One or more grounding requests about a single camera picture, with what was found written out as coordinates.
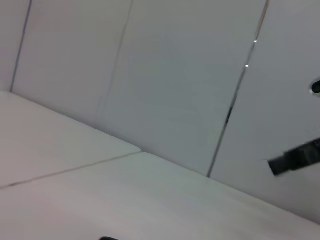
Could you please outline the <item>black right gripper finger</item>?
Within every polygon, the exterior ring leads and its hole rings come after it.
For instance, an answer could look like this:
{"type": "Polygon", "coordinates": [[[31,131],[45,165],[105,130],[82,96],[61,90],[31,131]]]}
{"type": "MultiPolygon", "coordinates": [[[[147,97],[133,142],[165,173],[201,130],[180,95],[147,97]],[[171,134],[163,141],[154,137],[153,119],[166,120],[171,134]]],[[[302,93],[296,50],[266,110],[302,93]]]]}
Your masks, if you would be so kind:
{"type": "Polygon", "coordinates": [[[283,155],[267,162],[274,176],[318,164],[320,162],[320,139],[288,150],[283,155]]]}

